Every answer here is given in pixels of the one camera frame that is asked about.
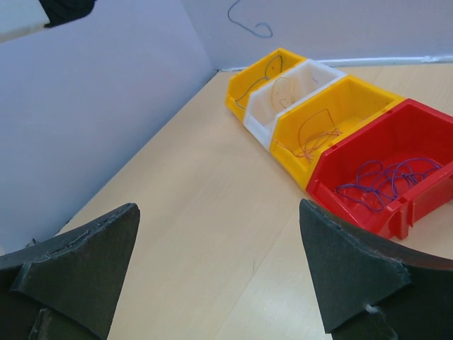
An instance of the table top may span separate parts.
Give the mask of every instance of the table top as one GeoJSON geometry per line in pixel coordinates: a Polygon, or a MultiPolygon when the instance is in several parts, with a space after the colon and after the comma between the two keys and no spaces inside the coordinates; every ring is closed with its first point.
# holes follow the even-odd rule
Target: table top
{"type": "MultiPolygon", "coordinates": [[[[453,114],[453,65],[342,68],[453,114]]],[[[141,222],[109,340],[331,339],[299,231],[308,198],[224,105],[218,73],[61,231],[128,202],[141,222]]],[[[453,202],[402,243],[453,259],[453,202]]]]}

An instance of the translucent white bin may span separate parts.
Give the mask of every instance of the translucent white bin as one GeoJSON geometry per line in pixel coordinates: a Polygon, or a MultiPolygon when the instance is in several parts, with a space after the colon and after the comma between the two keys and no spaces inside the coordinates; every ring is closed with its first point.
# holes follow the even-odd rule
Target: translucent white bin
{"type": "Polygon", "coordinates": [[[243,124],[269,150],[281,115],[345,75],[344,72],[308,59],[254,91],[250,95],[243,124]]]}

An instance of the wall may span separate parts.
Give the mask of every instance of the wall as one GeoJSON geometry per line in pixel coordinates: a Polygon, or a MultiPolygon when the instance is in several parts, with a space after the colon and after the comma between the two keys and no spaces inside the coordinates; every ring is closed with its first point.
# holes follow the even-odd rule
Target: wall
{"type": "Polygon", "coordinates": [[[183,0],[214,67],[244,67],[277,47],[315,60],[453,55],[450,0],[183,0]]]}
{"type": "Polygon", "coordinates": [[[213,74],[180,0],[1,44],[0,245],[51,237],[213,74]]]}

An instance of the black and white object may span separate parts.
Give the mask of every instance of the black and white object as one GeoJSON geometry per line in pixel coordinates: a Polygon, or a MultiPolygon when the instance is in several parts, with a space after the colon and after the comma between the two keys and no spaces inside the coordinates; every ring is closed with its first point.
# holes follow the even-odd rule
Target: black and white object
{"type": "Polygon", "coordinates": [[[0,43],[78,20],[95,0],[1,0],[0,43]]]}

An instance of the yellow bin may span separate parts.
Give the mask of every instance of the yellow bin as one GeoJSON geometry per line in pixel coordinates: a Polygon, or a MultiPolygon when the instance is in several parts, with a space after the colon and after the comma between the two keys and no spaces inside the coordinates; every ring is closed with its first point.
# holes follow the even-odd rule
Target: yellow bin
{"type": "Polygon", "coordinates": [[[347,75],[279,118],[270,153],[305,191],[324,151],[404,99],[347,75]]]}
{"type": "Polygon", "coordinates": [[[270,53],[231,78],[226,93],[226,106],[242,122],[250,94],[304,60],[306,60],[305,57],[283,48],[270,53]]]}

